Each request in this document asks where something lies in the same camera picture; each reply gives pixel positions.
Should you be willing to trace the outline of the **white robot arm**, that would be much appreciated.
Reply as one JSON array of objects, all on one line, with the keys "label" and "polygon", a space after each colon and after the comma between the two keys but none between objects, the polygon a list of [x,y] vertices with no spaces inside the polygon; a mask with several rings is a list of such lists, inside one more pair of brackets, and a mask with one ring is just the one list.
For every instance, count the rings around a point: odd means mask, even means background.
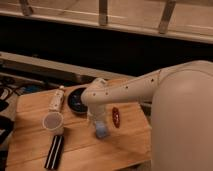
[{"label": "white robot arm", "polygon": [[151,104],[151,170],[213,171],[213,62],[162,68],[118,85],[94,80],[81,96],[92,121],[110,103]]}]

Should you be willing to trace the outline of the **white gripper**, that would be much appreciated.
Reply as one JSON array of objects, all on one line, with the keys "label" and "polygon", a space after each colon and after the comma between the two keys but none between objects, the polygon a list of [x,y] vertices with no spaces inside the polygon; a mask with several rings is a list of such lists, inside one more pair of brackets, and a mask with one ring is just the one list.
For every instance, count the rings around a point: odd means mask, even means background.
[{"label": "white gripper", "polygon": [[100,122],[103,133],[109,133],[108,124],[106,121],[106,107],[104,105],[90,105],[87,112],[87,125],[94,126]]}]

